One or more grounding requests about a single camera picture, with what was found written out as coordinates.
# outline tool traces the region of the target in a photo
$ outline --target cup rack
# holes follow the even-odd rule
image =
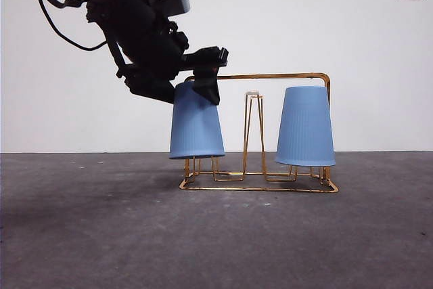
[[[292,74],[232,74],[218,76],[220,80],[246,80],[246,79],[322,79],[327,88],[328,100],[330,100],[331,81],[328,75],[320,72],[292,73]],[[194,80],[194,76],[189,76],[185,81]],[[261,171],[247,171],[248,162],[248,142],[250,138],[251,113],[252,107],[256,103],[258,109],[258,119],[260,126],[261,142]],[[244,148],[242,151],[242,170],[241,171],[221,171],[219,158],[210,157],[211,170],[202,170],[202,159],[185,159],[184,179],[180,184],[182,190],[225,190],[225,191],[267,191],[267,192],[309,192],[309,193],[336,193],[338,187],[331,180],[331,167],[309,167],[308,173],[300,173],[298,166],[288,166],[287,173],[269,172],[265,152],[264,140],[264,120],[263,120],[263,96],[259,92],[247,92],[245,95],[244,112]],[[213,186],[194,186],[200,175],[212,175]],[[240,182],[245,183],[248,175],[262,175],[266,181],[266,186],[219,186],[221,182]],[[283,186],[293,184],[299,178],[309,178],[317,181],[320,188],[299,188]]]

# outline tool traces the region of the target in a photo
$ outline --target floor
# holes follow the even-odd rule
[[[1,287],[433,288],[433,152],[337,153],[337,194],[182,191],[182,164],[3,154]]]

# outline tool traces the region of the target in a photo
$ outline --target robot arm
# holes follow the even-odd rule
[[[188,39],[178,31],[176,23],[168,19],[187,12],[188,0],[48,1],[56,7],[79,7],[87,2],[87,19],[104,32],[118,66],[116,75],[125,77],[132,93],[173,103],[175,90],[170,80],[179,71],[193,70],[194,89],[213,103],[219,103],[217,72],[219,67],[227,65],[228,51],[209,47],[184,54],[189,47]],[[39,2],[49,19],[42,1]],[[97,49],[103,44],[105,42],[84,49]],[[125,64],[119,46],[132,64]]]

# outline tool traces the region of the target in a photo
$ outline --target blue plastic cup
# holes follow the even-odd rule
[[[224,156],[217,106],[198,95],[192,86],[192,81],[176,86],[170,158]]]
[[[294,166],[336,164],[326,87],[286,89],[275,161]]]

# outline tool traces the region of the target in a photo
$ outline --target white wall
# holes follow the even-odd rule
[[[337,151],[433,150],[431,0],[190,1],[191,11],[175,20],[190,51],[211,45],[230,51],[221,74],[330,75]],[[2,6],[2,152],[168,150],[171,106],[131,95],[114,76],[107,48],[87,53],[63,42],[36,0]],[[73,39],[85,45],[102,39],[84,9],[50,12]],[[247,89],[266,96],[267,149],[275,150],[288,85],[221,84],[227,150],[241,150]]]

